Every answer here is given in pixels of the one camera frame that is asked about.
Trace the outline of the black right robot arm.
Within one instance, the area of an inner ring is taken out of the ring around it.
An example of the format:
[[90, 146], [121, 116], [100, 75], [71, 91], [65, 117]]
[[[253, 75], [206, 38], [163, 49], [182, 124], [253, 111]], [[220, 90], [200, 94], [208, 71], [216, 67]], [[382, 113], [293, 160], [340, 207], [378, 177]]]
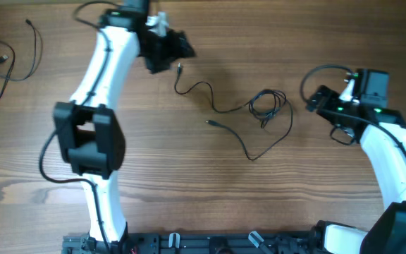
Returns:
[[322, 85], [303, 101], [333, 130], [360, 144], [378, 181], [384, 212], [368, 231], [322, 223], [319, 248], [327, 253], [406, 253], [406, 122], [399, 111], [387, 107], [387, 72], [344, 70], [341, 93]]

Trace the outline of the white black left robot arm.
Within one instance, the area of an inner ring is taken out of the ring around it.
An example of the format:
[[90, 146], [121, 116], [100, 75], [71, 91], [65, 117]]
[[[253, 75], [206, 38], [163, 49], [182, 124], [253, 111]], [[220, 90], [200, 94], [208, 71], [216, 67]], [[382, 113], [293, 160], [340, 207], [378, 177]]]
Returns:
[[169, 69], [195, 56], [184, 32], [170, 29], [168, 16], [149, 15], [149, 1], [111, 2], [97, 23], [90, 64], [68, 102], [56, 103], [55, 130], [62, 159], [81, 183], [90, 215], [90, 230], [64, 253], [136, 253], [121, 209], [118, 170], [125, 157], [125, 138], [116, 107], [130, 67], [145, 59], [150, 73]]

